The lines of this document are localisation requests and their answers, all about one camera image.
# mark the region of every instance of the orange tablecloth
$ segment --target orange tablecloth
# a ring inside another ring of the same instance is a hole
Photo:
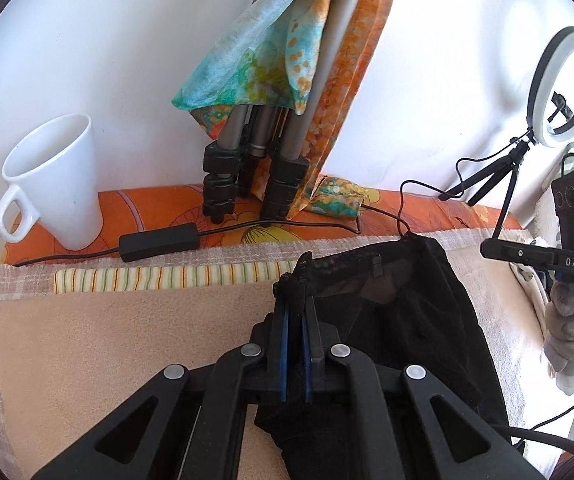
[[[366,203],[386,211],[397,213],[400,196],[396,191],[369,190]],[[202,215],[202,186],[169,186],[105,191],[100,193],[100,209],[104,224],[100,235],[89,247],[81,251],[66,250],[41,225],[36,224],[24,240],[4,247],[2,263],[16,264],[25,260],[49,256],[51,254],[95,253],[118,246],[118,238],[126,233],[160,229],[186,222],[196,222],[199,231],[220,226],[257,220],[260,212],[257,198],[238,199],[232,215],[225,217],[222,225],[213,224]],[[477,205],[469,207],[464,202],[449,200],[441,202],[437,198],[405,194],[403,218],[416,233],[444,231],[461,228],[493,228],[499,211]],[[338,222],[337,219],[303,211],[295,218],[299,222]],[[398,234],[396,222],[375,211],[363,210],[360,216],[362,234],[382,236]],[[519,229],[520,225],[509,216],[505,222],[507,229]],[[200,246],[215,247],[260,242],[283,242],[291,240],[316,240],[320,238],[347,238],[352,233],[338,228],[297,227],[297,226],[256,226],[212,234],[200,238]],[[50,263],[63,263],[65,260],[51,260]]]

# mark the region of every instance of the silver rivet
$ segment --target silver rivet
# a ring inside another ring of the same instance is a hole
[[[184,375],[184,366],[182,365],[169,365],[164,369],[164,376],[167,379],[180,379]]]
[[[260,348],[256,343],[247,343],[246,345],[243,345],[240,352],[245,357],[256,357],[260,352],[262,352],[262,348]]]
[[[334,357],[347,357],[352,353],[352,349],[347,345],[334,345],[331,347],[331,355]]]
[[[409,365],[404,371],[411,379],[424,379],[427,376],[427,371],[420,365]]]

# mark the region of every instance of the mug rim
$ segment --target mug rim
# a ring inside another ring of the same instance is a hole
[[[14,176],[8,176],[6,174],[6,166],[7,163],[9,162],[9,159],[12,157],[12,155],[16,152],[16,150],[18,150],[21,145],[28,140],[30,137],[34,136],[35,134],[37,134],[41,129],[43,129],[45,126],[48,126],[51,123],[54,123],[56,121],[61,121],[63,119],[67,119],[70,117],[83,117],[86,119],[86,126],[82,129],[82,131],[76,136],[76,138],[74,140],[72,140],[64,149],[60,150],[58,153],[56,153],[54,156],[52,156],[51,158],[48,158],[48,160],[45,160],[43,163],[39,164],[38,166],[36,166],[35,168],[30,169],[29,171],[25,171],[23,173],[14,175]],[[70,151],[72,149],[73,146],[75,146],[78,142],[80,142],[81,137],[87,133],[87,131],[89,131],[89,128],[91,127],[92,124],[92,120],[91,117],[88,114],[81,114],[81,113],[72,113],[72,114],[64,114],[64,115],[60,115],[58,117],[54,117],[53,119],[50,119],[49,121],[47,121],[46,123],[42,123],[40,124],[40,126],[36,126],[32,131],[30,131],[28,134],[26,134],[22,139],[20,139],[20,141],[14,146],[14,148],[9,152],[9,154],[6,156],[4,163],[3,163],[3,167],[2,167],[2,174],[3,174],[3,178],[5,181],[7,182],[14,182],[20,178],[26,177],[32,173],[37,172],[38,170],[41,170],[43,167],[45,167],[47,164],[52,163],[55,160],[58,160],[61,156],[63,156],[65,153],[67,153],[68,151]]]

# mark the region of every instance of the white glove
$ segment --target white glove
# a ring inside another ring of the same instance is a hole
[[[545,355],[557,371],[556,384],[574,393],[574,283],[555,282],[545,309]]]

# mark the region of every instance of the white mug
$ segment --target white mug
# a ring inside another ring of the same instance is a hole
[[[7,242],[22,240],[37,221],[72,251],[87,247],[100,234],[102,213],[88,115],[64,115],[38,126],[11,150],[3,178],[9,188],[0,200],[0,235]],[[3,222],[12,202],[22,213],[13,233]]]

